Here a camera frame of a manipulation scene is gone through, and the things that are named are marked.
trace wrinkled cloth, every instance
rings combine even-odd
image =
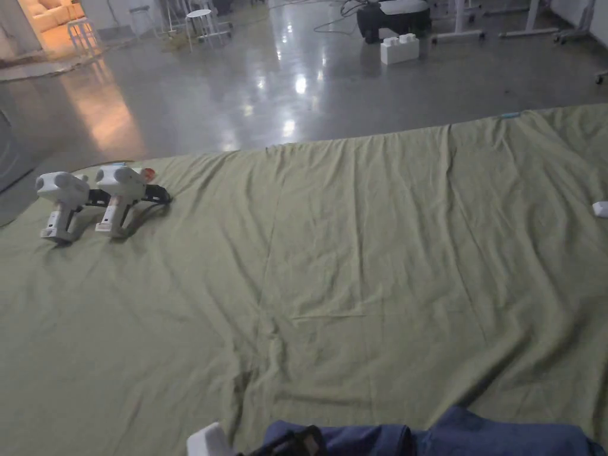
[[[264,444],[306,426],[272,423]],[[427,431],[407,426],[321,427],[328,456],[606,456],[583,431],[568,424],[510,424],[451,407]]]
[[[0,230],[1,456],[183,456],[215,421],[244,452],[279,419],[428,429],[454,404],[608,446],[606,119],[135,163],[174,200],[124,240],[98,207],[42,240],[37,200]]]

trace polished floor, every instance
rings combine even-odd
[[[354,29],[354,16],[321,29],[344,33],[313,31],[340,17],[338,4],[236,0],[234,8],[233,37],[215,49],[197,44],[191,54],[150,38],[58,77],[0,85],[0,106],[36,163],[32,176],[0,195],[4,218],[35,197],[34,175],[47,171],[608,102],[608,86],[593,83],[608,52],[594,41],[497,38],[523,27],[525,14],[478,14],[484,42],[425,40],[420,60],[386,67],[379,46]],[[453,26],[436,22],[434,31]]]

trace sofa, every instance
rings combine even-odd
[[[72,0],[22,0],[33,18],[39,32],[46,32],[69,21],[84,17],[80,3]]]

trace white stool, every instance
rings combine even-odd
[[[152,16],[150,15],[150,5],[142,5],[142,6],[136,6],[134,8],[130,8],[129,9],[129,14],[131,15],[131,25],[133,27],[133,33],[135,33],[135,36],[137,37],[137,39],[139,40],[139,33],[137,32],[137,24],[135,23],[135,16],[136,15],[143,15],[145,16],[146,22],[150,24],[150,26],[152,27],[152,32],[154,32],[154,36],[156,38],[158,38],[158,33],[156,33],[156,25],[154,24],[154,20],[152,19]]]
[[[213,0],[188,0],[188,1],[190,3],[190,5],[189,5],[190,11],[194,11],[192,4],[195,4],[196,6],[198,6],[198,9],[200,9],[200,10],[211,10],[211,12],[217,18],[218,9],[213,5]],[[221,29],[222,27],[227,27],[228,29],[232,29],[233,25],[232,25],[232,22],[230,22],[230,21],[224,21],[224,22],[218,21],[218,27],[219,27],[219,29]],[[228,35],[228,38],[232,37],[230,30],[226,30],[223,33],[226,33]]]
[[[218,22],[215,14],[211,10],[196,10],[188,13],[186,15],[186,35],[188,35],[188,44],[190,45],[190,52],[192,52],[192,39],[190,38],[190,28],[188,26],[188,19],[192,19],[194,26],[194,19],[199,19],[201,23],[201,31],[202,35],[197,38],[205,38],[209,40],[209,44],[213,47],[211,43],[211,38],[217,36],[221,44],[224,44],[224,40],[222,39],[222,35],[225,32],[220,32],[218,27]]]
[[[91,24],[87,18],[68,22],[67,34],[70,36],[70,40],[72,40],[76,52],[79,52],[82,48],[87,54],[95,54],[93,48],[99,47],[99,44],[101,43],[93,24]]]

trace wall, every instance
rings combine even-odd
[[[110,9],[108,7],[108,0],[80,0],[85,10],[86,16],[93,22],[95,28],[100,31],[102,38],[107,33],[103,30],[107,29],[121,29],[124,27],[131,28],[131,15],[129,9],[141,5],[150,5],[150,12],[153,15],[154,20],[160,25],[159,12],[154,0],[109,0],[118,24],[115,22]],[[146,23],[143,17],[138,17],[137,31],[144,33],[149,30],[149,25]]]
[[[589,0],[553,0],[551,9],[570,24],[577,26]]]
[[[0,21],[4,30],[14,37],[17,55],[42,50],[42,46],[28,22],[18,0],[0,0]]]

